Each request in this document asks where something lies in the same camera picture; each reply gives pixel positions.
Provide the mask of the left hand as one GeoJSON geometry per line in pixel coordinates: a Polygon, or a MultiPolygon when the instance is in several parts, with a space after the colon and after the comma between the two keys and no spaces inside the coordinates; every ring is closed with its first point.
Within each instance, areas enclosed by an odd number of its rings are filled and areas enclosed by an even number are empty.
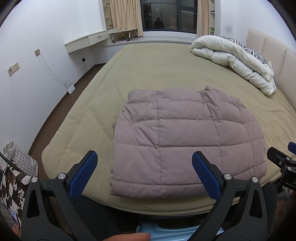
{"type": "Polygon", "coordinates": [[[151,235],[149,233],[131,233],[131,234],[121,234],[121,235],[114,235],[104,241],[150,241],[151,235]]]}

